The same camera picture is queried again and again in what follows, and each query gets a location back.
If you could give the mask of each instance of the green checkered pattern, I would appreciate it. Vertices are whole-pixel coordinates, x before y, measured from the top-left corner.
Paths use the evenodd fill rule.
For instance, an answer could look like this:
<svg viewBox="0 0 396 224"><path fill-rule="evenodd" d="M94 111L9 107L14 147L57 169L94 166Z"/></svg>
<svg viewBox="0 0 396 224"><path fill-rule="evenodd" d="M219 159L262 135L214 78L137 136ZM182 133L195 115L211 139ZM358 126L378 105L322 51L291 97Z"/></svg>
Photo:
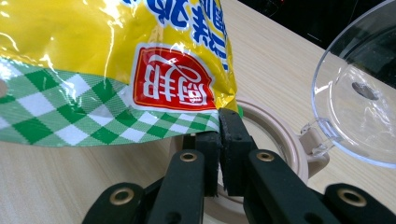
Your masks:
<svg viewBox="0 0 396 224"><path fill-rule="evenodd" d="M130 107L128 85L0 58L0 141L48 147L142 143L219 130L218 113Z"/></svg>

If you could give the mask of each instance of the clear plastic lid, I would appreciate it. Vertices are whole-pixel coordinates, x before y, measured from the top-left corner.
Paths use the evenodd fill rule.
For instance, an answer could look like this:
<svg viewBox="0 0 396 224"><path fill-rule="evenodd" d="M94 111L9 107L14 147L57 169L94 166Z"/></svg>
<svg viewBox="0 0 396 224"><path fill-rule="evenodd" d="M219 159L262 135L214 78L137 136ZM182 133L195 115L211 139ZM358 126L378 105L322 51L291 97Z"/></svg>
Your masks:
<svg viewBox="0 0 396 224"><path fill-rule="evenodd" d="M312 106L320 129L345 152L396 168L396 2L351 23L322 56Z"/></svg>

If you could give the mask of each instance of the wooden table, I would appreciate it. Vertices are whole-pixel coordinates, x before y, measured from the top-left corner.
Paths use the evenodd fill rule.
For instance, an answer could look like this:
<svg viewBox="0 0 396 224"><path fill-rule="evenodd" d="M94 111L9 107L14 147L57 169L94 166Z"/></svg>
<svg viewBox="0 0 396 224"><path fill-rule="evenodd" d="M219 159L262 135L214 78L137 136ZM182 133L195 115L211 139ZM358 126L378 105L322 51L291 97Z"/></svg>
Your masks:
<svg viewBox="0 0 396 224"><path fill-rule="evenodd" d="M271 107L298 133L313 119L310 88L324 50L245 7L223 0L239 94ZM109 186L145 187L163 176L169 139L134 146L44 148L0 143L0 223L79 223ZM334 148L308 186L344 182L396 212L396 170Z"/></svg>

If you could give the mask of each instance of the yellow plastic bag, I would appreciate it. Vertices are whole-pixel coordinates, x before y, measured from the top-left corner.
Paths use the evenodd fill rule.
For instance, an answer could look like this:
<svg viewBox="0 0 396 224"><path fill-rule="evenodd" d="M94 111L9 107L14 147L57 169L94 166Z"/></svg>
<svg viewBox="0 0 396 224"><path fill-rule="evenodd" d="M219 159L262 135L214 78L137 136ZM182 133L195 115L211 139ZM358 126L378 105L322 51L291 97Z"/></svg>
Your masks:
<svg viewBox="0 0 396 224"><path fill-rule="evenodd" d="M218 0L13 0L0 12L0 140L140 143L218 131L217 109L236 109Z"/></svg>

